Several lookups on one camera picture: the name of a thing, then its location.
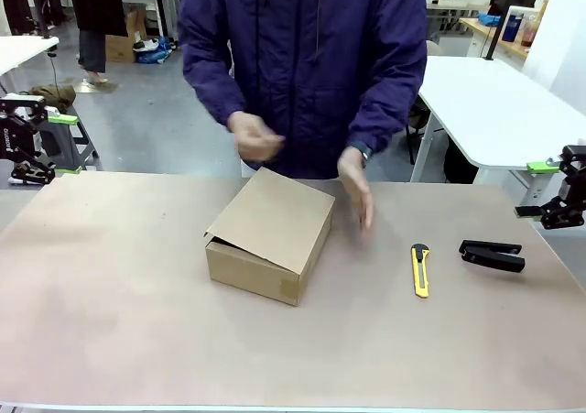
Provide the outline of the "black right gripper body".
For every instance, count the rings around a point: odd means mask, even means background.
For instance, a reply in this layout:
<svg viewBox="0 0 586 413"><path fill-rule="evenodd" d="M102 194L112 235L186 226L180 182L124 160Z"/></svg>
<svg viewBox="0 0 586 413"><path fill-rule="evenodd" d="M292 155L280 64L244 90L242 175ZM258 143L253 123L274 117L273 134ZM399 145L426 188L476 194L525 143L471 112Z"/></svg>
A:
<svg viewBox="0 0 586 413"><path fill-rule="evenodd" d="M565 203L586 202L586 146L565 146L560 156L560 170L566 176L560 187L560 198Z"/></svg>

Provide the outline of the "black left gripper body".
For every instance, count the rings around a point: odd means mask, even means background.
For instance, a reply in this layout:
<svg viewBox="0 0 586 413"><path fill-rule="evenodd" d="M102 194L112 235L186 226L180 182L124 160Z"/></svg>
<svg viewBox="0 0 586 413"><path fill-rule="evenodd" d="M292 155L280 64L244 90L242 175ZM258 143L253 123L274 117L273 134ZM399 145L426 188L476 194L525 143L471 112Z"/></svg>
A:
<svg viewBox="0 0 586 413"><path fill-rule="evenodd" d="M33 114L29 120L16 113L0 111L0 159L38 161L35 135L45 121L44 114Z"/></svg>

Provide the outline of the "brown cardboard box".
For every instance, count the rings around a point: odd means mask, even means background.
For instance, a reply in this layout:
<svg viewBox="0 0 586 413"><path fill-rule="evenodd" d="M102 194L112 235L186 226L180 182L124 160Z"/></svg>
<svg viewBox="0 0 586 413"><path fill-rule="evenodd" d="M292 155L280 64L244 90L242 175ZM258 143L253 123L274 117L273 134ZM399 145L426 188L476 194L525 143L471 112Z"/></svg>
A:
<svg viewBox="0 0 586 413"><path fill-rule="evenodd" d="M210 278L297 306L328 238L335 198L259 169L205 235Z"/></svg>

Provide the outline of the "person's left hand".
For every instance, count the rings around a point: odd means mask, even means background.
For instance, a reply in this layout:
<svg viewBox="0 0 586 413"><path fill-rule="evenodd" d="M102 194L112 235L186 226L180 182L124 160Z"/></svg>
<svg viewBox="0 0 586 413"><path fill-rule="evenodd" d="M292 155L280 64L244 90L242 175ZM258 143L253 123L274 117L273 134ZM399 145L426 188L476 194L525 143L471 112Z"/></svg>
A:
<svg viewBox="0 0 586 413"><path fill-rule="evenodd" d="M342 185L357 214L361 231L368 233L374 219L374 200L364 175L364 156L356 147L346 147L338 159L337 169Z"/></svg>

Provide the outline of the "grey folding stand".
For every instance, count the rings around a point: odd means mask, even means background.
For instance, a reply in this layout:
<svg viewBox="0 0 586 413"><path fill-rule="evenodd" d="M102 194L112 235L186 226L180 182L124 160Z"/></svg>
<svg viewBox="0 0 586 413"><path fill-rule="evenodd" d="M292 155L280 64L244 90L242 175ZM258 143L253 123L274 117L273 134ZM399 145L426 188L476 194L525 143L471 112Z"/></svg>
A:
<svg viewBox="0 0 586 413"><path fill-rule="evenodd" d="M66 114L78 117L78 124L73 126L44 123L40 125L42 148L49 160L57 167L77 168L83 170L101 170L99 153L93 144L83 122L71 107Z"/></svg>

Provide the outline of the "large white table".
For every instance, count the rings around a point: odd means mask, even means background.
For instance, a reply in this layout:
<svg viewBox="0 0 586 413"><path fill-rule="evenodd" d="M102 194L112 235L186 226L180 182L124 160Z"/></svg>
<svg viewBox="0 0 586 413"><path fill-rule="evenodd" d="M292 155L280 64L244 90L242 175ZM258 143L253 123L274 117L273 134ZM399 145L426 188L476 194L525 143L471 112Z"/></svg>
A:
<svg viewBox="0 0 586 413"><path fill-rule="evenodd" d="M411 175L421 179L429 149L441 128L467 161L478 168L477 184L496 171L526 186L524 205L546 201L551 172L535 172L566 145L586 138L586 116L522 72L499 60L431 56L419 96L430 110Z"/></svg>

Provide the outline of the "small white table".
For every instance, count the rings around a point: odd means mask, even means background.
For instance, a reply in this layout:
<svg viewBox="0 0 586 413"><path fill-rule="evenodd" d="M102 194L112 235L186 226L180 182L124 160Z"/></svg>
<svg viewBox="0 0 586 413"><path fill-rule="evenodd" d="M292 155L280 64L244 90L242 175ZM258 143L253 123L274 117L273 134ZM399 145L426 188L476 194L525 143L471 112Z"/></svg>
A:
<svg viewBox="0 0 586 413"><path fill-rule="evenodd" d="M58 44L59 39L57 37L0 37L0 76Z"/></svg>

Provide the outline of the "black stapler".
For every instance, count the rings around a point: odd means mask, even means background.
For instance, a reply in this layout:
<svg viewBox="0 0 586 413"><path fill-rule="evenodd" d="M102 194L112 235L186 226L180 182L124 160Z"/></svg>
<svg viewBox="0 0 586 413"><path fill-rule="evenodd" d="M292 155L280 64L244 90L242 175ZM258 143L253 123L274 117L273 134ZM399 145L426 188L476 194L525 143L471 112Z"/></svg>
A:
<svg viewBox="0 0 586 413"><path fill-rule="evenodd" d="M522 245L476 240L463 240L459 248L468 263L517 274L526 266L521 250Z"/></svg>

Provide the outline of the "thick black pole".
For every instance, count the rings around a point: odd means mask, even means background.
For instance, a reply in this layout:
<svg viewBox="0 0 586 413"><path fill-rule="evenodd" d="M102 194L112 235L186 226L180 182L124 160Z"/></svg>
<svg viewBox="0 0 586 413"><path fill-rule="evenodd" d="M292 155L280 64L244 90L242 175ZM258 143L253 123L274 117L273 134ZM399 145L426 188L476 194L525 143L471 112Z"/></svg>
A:
<svg viewBox="0 0 586 413"><path fill-rule="evenodd" d="M49 31L47 28L47 24L45 22L45 18L43 16L43 0L33 0L35 12L36 12L36 19L38 24L38 32L40 36L48 39L49 38Z"/></svg>

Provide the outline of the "black chair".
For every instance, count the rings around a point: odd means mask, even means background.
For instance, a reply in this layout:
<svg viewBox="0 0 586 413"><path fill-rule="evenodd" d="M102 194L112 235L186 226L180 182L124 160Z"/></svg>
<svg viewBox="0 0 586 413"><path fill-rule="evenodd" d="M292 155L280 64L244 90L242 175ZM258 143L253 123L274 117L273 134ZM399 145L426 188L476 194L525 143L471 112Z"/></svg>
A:
<svg viewBox="0 0 586 413"><path fill-rule="evenodd" d="M427 125L429 115L429 108L425 102L418 97L409 111L406 126L406 143L411 165L414 165L416 161L413 150L413 140L416 137L420 137L419 131Z"/></svg>

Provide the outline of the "orange drink bottle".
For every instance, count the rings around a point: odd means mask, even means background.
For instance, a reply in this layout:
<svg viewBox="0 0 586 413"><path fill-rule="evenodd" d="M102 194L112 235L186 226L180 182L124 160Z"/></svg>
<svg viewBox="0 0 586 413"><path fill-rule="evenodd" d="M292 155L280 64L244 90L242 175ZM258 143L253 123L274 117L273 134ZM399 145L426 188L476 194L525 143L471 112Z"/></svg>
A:
<svg viewBox="0 0 586 413"><path fill-rule="evenodd" d="M535 15L530 15L525 18L525 22L523 25L523 32L521 38L521 46L525 48L530 48L535 40L538 28L540 25L540 20Z"/></svg>

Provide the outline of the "slim black stand pole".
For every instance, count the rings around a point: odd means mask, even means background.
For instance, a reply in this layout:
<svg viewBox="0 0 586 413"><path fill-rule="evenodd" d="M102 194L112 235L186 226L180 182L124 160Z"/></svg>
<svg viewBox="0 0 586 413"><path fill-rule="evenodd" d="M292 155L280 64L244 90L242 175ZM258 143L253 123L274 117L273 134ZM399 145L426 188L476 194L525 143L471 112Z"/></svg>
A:
<svg viewBox="0 0 586 413"><path fill-rule="evenodd" d="M490 47L487 51L487 54L484 56L485 60L493 60L494 59L494 52L495 52L495 49L498 45L498 42L501 39L501 33L502 33L503 28L506 24L507 14L508 14L509 9L510 9L510 6L508 5L506 7L506 9L503 11L503 13L500 15L501 20L500 20L499 25L495 29L495 32L494 32Z"/></svg>

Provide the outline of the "dark blue bottle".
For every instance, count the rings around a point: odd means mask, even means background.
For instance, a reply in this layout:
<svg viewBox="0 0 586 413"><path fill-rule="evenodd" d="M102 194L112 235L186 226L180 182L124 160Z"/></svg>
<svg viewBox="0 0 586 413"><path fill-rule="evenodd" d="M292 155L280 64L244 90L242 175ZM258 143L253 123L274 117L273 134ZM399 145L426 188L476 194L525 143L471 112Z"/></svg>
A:
<svg viewBox="0 0 586 413"><path fill-rule="evenodd" d="M519 12L511 12L505 21L503 28L502 41L514 42L517 33L521 27L524 14Z"/></svg>

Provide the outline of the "yellow black utility knife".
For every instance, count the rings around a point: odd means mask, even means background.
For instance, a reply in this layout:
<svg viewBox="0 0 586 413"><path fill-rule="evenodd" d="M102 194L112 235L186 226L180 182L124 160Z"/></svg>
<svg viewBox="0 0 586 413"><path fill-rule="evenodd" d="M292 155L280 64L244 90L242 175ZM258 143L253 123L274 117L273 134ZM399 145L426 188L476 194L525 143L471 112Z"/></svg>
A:
<svg viewBox="0 0 586 413"><path fill-rule="evenodd" d="M421 243L411 246L411 263L415 295L421 299L429 297L429 281L426 267L426 257L429 248Z"/></svg>

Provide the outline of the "purple jacket torso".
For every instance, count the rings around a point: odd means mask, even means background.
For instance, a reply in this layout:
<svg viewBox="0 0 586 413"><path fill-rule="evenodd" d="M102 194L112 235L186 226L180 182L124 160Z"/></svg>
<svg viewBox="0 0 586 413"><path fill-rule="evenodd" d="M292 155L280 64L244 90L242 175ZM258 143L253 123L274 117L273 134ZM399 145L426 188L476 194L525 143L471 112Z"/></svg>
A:
<svg viewBox="0 0 586 413"><path fill-rule="evenodd" d="M334 179L379 60L427 56L426 0L182 0L184 60L223 61L257 115L284 137L267 167Z"/></svg>

